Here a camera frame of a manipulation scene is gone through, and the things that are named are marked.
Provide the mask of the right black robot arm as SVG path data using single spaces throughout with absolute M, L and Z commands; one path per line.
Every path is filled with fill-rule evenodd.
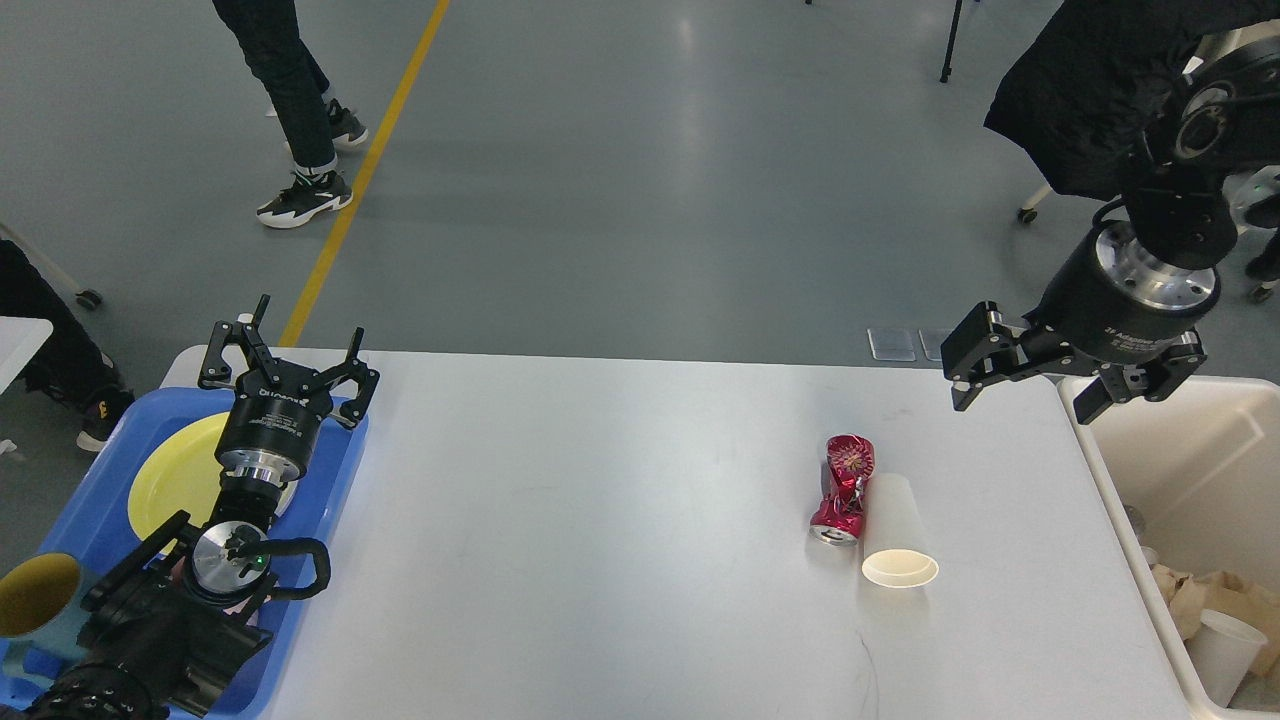
M 1217 304 L 1217 264 L 1236 245 L 1225 179 L 1277 163 L 1277 37 L 1203 64 L 1123 163 L 1121 192 L 1021 322 L 977 304 L 941 345 L 951 400 L 1034 375 L 1091 379 L 1088 424 L 1116 404 L 1166 400 L 1204 363 L 1196 324 Z

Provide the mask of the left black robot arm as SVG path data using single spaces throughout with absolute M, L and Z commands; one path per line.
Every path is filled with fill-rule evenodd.
M 380 377 L 358 355 L 362 328 L 324 370 L 274 356 L 266 309 L 216 323 L 200 368 L 201 389 L 232 395 L 207 516 L 175 510 L 101 574 L 50 552 L 3 578 L 3 674 L 38 691 L 5 719 L 204 717 L 275 638 L 259 610 L 329 587 L 326 532 L 285 538 L 275 524 L 324 423 L 356 429 Z

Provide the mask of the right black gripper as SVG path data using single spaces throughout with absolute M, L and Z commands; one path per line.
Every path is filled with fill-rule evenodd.
M 1030 322 L 1007 322 L 982 301 L 946 336 L 940 351 L 954 410 L 1002 382 L 1071 374 L 1082 368 L 1076 350 L 1105 363 L 1073 400 L 1078 424 L 1137 397 L 1165 401 L 1207 359 L 1199 336 L 1185 333 L 1217 304 L 1219 279 L 1213 268 L 1157 259 L 1130 223 L 1107 220 L 1070 254 Z

